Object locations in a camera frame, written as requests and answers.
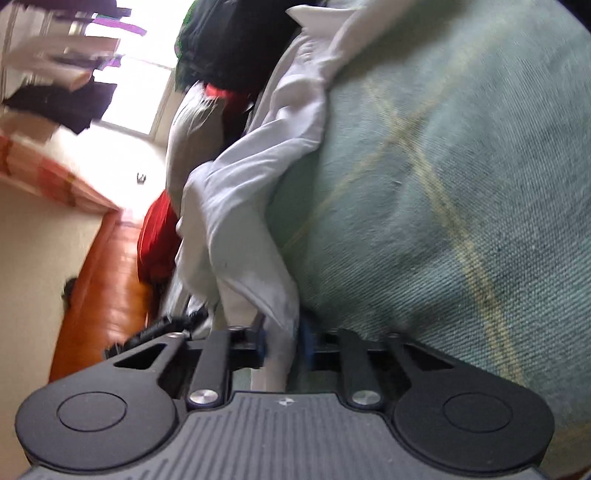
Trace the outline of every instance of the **white shirt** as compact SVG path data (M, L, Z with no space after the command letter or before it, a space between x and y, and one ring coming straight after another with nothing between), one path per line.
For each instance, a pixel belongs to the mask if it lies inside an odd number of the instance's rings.
M326 90L336 73L414 2L290 8L302 32L277 64L249 132L215 161L196 168L185 185L179 275L197 297L216 302L218 285L227 285L267 316L265 366L273 366L274 380L259 388L283 387L299 315L296 285L265 222L268 193L289 166L320 145ZM244 316L241 310L248 305L234 302L231 312L224 295L222 303L230 320L233 314Z

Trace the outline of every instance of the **ribbed grip surface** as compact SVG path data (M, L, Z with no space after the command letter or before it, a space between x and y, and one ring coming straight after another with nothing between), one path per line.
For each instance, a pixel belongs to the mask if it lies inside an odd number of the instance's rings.
M80 479L34 468L22 480ZM191 414L152 457L92 480L448 480L419 462L379 415L345 408L334 394L238 393L218 410ZM506 480L540 480L533 470Z

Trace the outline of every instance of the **black plastic mount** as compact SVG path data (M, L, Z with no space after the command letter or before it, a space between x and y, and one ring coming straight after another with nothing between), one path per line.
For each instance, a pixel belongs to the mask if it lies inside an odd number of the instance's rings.
M23 449L34 464L76 474L153 457L189 417L232 404L230 373L262 365L263 321L206 340L171 332L47 385L18 411ZM400 335L367 342L338 330L318 340L310 369L336 372L341 403L380 416L419 462L459 476L509 475L541 462L554 422L530 390Z

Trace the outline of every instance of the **white cloth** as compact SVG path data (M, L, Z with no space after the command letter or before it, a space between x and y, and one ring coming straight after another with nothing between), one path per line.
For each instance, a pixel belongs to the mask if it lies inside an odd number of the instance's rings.
M73 50L87 55L111 55L119 45L118 38L86 37L84 35L47 35L32 37L17 45L6 57L6 65L53 80L71 92L88 83L92 70L63 65L48 58Z
M265 223L268 193L293 162L320 145L326 89L335 74L414 2L290 8L302 32L277 64L248 134L195 169L185 185L180 276L194 295L217 301L223 284L246 300L243 306L250 303L267 316L265 368L272 380L259 383L262 390L284 386L299 314L296 285ZM226 306L225 312L232 323Z

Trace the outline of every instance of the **small logo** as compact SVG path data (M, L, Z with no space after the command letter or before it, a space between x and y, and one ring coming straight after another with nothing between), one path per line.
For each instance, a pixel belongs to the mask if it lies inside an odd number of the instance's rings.
M294 403L296 403L296 401L293 398L286 397L286 398L282 398L277 403L279 405L281 405L282 407L289 407L290 405L293 405Z

